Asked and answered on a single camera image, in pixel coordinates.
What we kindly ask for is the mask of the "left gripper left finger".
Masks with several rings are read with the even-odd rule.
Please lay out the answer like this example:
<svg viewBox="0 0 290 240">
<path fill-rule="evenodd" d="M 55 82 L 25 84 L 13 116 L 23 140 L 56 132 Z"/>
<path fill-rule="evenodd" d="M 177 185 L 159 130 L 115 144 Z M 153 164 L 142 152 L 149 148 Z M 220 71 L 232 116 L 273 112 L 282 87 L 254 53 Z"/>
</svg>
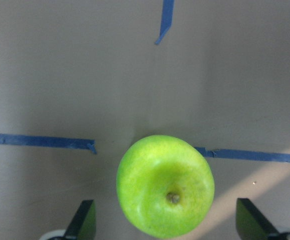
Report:
<svg viewBox="0 0 290 240">
<path fill-rule="evenodd" d="M 62 240 L 93 240 L 96 236 L 94 200 L 83 200 L 67 227 Z"/>
</svg>

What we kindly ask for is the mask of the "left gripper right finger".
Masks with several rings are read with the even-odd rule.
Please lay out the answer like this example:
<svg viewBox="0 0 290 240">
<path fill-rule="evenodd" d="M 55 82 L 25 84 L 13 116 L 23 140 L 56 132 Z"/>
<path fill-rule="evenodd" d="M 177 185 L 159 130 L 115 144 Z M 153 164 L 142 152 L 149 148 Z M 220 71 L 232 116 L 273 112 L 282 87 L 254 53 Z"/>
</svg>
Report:
<svg viewBox="0 0 290 240">
<path fill-rule="evenodd" d="M 241 240 L 285 239 L 248 198 L 237 198 L 236 230 Z"/>
</svg>

